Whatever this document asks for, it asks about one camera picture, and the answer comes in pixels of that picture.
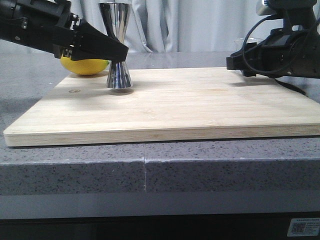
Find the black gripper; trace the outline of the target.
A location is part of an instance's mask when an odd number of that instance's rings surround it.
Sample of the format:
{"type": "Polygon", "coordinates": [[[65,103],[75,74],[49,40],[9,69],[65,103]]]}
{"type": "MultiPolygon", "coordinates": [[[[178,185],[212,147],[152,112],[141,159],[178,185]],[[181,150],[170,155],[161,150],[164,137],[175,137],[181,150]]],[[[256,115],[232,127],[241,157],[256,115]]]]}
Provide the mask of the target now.
{"type": "Polygon", "coordinates": [[[55,29],[67,29],[66,46],[73,61],[100,59],[122,62],[129,48],[109,37],[87,21],[71,30],[79,17],[71,13],[69,0],[2,0],[0,39],[54,54],[60,58],[63,47],[54,43],[55,29]]]}
{"type": "Polygon", "coordinates": [[[246,43],[226,58],[226,69],[244,77],[262,75],[269,78],[284,76],[320,77],[319,19],[313,11],[315,0],[269,0],[276,11],[263,15],[263,21],[283,20],[281,28],[272,29],[260,43],[246,43]]]}

